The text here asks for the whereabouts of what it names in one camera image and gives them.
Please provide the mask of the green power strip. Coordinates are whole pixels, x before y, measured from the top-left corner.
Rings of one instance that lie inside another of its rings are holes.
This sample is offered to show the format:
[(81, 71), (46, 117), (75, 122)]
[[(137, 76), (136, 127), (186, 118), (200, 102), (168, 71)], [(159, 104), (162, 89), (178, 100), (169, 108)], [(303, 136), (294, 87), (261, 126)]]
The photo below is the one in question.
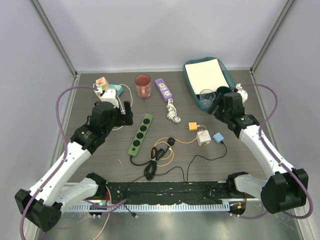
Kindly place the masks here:
[(132, 140), (132, 143), (127, 151), (127, 153), (132, 156), (136, 157), (139, 154), (139, 151), (143, 145), (143, 142), (147, 136), (147, 133), (151, 127), (153, 121), (153, 115), (146, 113), (143, 116), (143, 119), (138, 127), (138, 130)]

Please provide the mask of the blue charger plug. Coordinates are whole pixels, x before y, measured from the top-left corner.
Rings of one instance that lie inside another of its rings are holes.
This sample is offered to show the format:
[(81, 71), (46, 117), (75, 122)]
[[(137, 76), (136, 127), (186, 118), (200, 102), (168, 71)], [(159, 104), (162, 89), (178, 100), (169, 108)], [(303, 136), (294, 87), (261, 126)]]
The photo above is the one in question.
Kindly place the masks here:
[(220, 132), (217, 132), (217, 133), (214, 133), (212, 135), (212, 139), (217, 143), (217, 144), (222, 144), (223, 141), (224, 141), (224, 136), (220, 133)]

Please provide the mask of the yellow charger plug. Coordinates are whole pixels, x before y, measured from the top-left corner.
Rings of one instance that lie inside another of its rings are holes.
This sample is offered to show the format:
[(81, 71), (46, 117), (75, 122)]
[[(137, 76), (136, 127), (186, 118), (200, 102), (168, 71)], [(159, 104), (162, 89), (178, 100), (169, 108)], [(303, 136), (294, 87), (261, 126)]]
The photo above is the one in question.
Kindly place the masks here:
[(189, 131), (197, 131), (198, 128), (200, 127), (200, 125), (197, 124), (197, 122), (189, 122), (185, 127), (186, 127)]

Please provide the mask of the white cube adapter plug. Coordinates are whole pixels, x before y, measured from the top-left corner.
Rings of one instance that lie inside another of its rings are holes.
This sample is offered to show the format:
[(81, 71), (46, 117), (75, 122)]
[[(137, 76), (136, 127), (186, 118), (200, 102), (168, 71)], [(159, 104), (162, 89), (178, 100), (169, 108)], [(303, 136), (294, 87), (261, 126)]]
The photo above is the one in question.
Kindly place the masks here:
[(208, 130), (200, 130), (196, 134), (196, 140), (199, 146), (205, 146), (210, 144), (212, 139)]

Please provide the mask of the purple power strip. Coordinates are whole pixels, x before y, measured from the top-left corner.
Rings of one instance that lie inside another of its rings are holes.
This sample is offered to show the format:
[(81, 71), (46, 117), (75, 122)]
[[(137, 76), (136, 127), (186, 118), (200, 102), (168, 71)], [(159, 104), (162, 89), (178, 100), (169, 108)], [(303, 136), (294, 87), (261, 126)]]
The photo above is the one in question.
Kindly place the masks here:
[(164, 102), (168, 102), (169, 99), (173, 97), (172, 92), (169, 90), (168, 86), (166, 85), (165, 81), (162, 78), (156, 79), (155, 85), (159, 90), (162, 99)]

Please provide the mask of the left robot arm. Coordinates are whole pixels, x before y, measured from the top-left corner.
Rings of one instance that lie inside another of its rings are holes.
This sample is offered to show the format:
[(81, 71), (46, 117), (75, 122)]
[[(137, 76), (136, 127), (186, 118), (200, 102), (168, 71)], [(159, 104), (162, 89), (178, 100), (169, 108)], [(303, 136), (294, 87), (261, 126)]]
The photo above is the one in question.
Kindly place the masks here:
[(43, 232), (50, 231), (62, 214), (87, 198), (102, 199), (107, 181), (96, 173), (89, 173), (76, 185), (62, 188), (75, 171), (89, 159), (114, 127), (131, 126), (131, 103), (124, 102), (125, 113), (118, 102), (97, 101), (84, 125), (77, 128), (66, 150), (49, 171), (29, 190), (20, 189), (14, 196), (20, 213)]

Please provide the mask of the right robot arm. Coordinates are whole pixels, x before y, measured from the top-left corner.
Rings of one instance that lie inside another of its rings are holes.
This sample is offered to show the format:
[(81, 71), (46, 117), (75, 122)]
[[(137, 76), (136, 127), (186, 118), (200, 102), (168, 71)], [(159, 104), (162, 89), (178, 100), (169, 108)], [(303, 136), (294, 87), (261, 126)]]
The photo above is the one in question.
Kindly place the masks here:
[(271, 214), (284, 212), (306, 204), (309, 176), (304, 169), (296, 169), (288, 163), (265, 138), (260, 123), (252, 114), (245, 114), (242, 96), (237, 92), (218, 94), (208, 110), (252, 152), (262, 167), (266, 180), (247, 172), (230, 174), (226, 193), (233, 198), (242, 193), (262, 201)]

